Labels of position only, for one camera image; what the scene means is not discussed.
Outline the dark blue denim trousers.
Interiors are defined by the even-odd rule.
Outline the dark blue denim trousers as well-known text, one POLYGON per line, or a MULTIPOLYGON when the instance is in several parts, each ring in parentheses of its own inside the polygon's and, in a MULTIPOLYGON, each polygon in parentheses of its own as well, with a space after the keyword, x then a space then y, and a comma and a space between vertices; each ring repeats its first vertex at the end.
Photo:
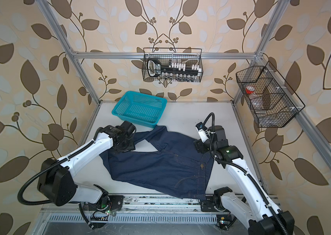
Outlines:
POLYGON ((165 126, 156 126, 133 137, 134 144, 144 140, 156 151, 116 153, 109 149, 100 154, 113 180, 181 199, 206 199, 213 169, 210 153, 199 153, 193 138, 169 132, 165 126))

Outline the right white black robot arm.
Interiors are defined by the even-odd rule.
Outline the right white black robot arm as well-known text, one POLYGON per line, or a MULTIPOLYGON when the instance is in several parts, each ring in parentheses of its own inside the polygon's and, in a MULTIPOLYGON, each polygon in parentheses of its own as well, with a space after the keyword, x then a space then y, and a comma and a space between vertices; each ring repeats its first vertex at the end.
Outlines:
POLYGON ((194 142, 200 153, 222 165, 239 186, 243 199, 239 199, 228 187, 214 192, 214 205, 218 211, 229 211, 234 220, 239 220, 250 235, 291 235, 294 218, 282 211, 254 178, 243 154, 231 146, 222 126, 215 125, 215 114, 210 113, 196 125, 200 139, 194 142))

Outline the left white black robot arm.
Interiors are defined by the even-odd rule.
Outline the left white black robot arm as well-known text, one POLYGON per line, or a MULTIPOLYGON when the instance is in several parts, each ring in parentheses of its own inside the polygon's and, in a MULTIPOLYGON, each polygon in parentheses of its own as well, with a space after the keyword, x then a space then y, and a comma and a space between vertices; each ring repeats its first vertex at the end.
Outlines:
POLYGON ((59 159, 46 159, 41 171, 31 177, 20 188, 17 200, 27 206, 36 206, 53 203, 63 206, 67 203, 77 203, 83 220, 93 230, 95 225, 83 212, 83 203, 98 204, 108 196, 106 190, 99 185, 89 187, 74 182, 75 176, 93 159, 107 150, 124 153, 135 150, 133 137, 136 127, 129 121, 120 126, 100 127, 88 143, 72 153, 59 159), (38 191, 46 197, 42 201, 28 201, 24 199, 24 192, 30 184, 37 181, 38 191))

